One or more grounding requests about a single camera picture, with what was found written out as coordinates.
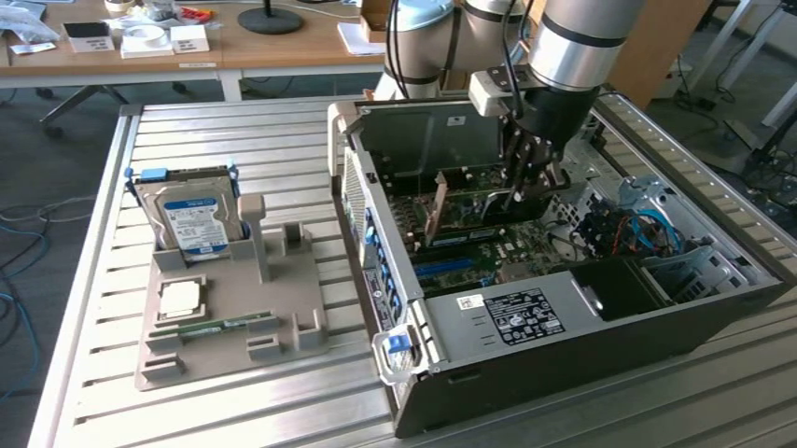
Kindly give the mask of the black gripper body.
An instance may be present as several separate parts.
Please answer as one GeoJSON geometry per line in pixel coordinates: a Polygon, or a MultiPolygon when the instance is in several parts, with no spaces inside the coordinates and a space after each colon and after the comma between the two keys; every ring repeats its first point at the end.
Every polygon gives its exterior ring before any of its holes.
{"type": "Polygon", "coordinates": [[[598,87],[588,91],[532,88],[522,95],[522,114],[516,121],[528,133],[549,141],[552,149],[561,153],[581,129],[598,94],[598,87]]]}

